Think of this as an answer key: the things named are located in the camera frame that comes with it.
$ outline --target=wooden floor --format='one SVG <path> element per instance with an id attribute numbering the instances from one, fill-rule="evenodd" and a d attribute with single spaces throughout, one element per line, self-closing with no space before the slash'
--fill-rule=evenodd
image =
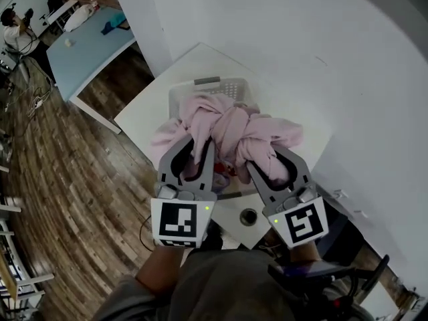
<path id="1" fill-rule="evenodd" d="M 31 83 L 47 90 L 42 74 L 28 66 Z M 11 79 L 25 87 L 20 74 Z M 151 80 L 142 58 L 128 49 L 81 97 L 113 118 Z M 125 134 L 64 103 L 56 88 L 31 121 L 30 98 L 24 93 L 0 113 L 0 126 L 15 136 L 3 188 L 23 208 L 11 226 L 28 270 L 55 275 L 42 284 L 44 319 L 88 320 L 122 275 L 135 274 L 150 254 L 138 236 L 150 215 L 155 173 Z M 142 232 L 147 244 L 149 229 L 147 223 Z"/>

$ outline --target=light blue table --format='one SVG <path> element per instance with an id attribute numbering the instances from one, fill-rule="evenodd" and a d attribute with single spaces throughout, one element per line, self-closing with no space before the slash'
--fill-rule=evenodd
<path id="1" fill-rule="evenodd" d="M 79 28 L 60 35 L 47 51 L 63 100 L 73 102 L 115 133 L 120 129 L 85 104 L 78 95 L 101 70 L 135 42 L 131 30 L 114 29 L 106 35 L 101 33 L 117 13 L 120 11 L 111 7 L 101 8 Z M 73 43 L 72 47 L 65 45 L 66 39 Z"/>

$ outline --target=white desk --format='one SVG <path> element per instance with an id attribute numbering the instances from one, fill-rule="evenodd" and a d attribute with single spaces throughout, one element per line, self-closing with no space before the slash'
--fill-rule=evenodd
<path id="1" fill-rule="evenodd" d="M 103 7 L 72 32 L 63 33 L 47 50 L 47 57 L 64 101 L 71 101 L 115 133 L 120 129 L 93 110 L 78 95 L 117 56 L 130 47 L 135 38 L 132 31 L 114 29 L 103 35 L 101 30 L 118 9 Z M 65 45 L 70 39 L 72 47 Z"/>
<path id="2" fill-rule="evenodd" d="M 310 102 L 301 101 L 292 91 L 278 90 L 257 77 L 251 70 L 222 53 L 199 44 L 149 84 L 114 119 L 134 144 L 150 159 L 150 142 L 156 129 L 169 119 L 168 99 L 171 86 L 197 78 L 244 78 L 251 95 L 264 114 L 287 118 L 304 127 L 304 141 L 292 150 L 305 159 L 312 170 L 329 141 L 332 131 Z M 239 221 L 246 208 L 257 211 L 255 225 L 247 227 Z M 213 219 L 236 240 L 252 248 L 269 230 L 258 194 L 222 200 L 216 203 Z"/>
<path id="3" fill-rule="evenodd" d="M 77 0 L 69 0 L 64 3 L 59 9 L 53 12 L 51 15 L 48 15 L 47 22 L 52 25 L 57 23 L 60 29 L 64 32 L 64 29 L 58 19 L 65 13 L 69 13 L 72 16 L 73 12 L 76 10 L 75 6 L 79 3 Z"/>

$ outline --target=white plastic basket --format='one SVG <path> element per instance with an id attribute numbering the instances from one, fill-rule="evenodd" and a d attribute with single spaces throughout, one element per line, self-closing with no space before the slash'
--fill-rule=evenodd
<path id="1" fill-rule="evenodd" d="M 169 90 L 169 117 L 179 117 L 180 101 L 193 94 L 225 94 L 236 102 L 253 104 L 249 85 L 243 78 L 201 78 L 177 84 Z"/>

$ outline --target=gray shirt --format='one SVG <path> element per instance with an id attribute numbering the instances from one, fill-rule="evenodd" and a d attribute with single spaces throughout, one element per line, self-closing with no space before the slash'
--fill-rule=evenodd
<path id="1" fill-rule="evenodd" d="M 182 266 L 171 298 L 157 300 L 125 277 L 93 320 L 299 320 L 301 302 L 268 274 L 269 263 L 262 251 L 197 252 Z"/>

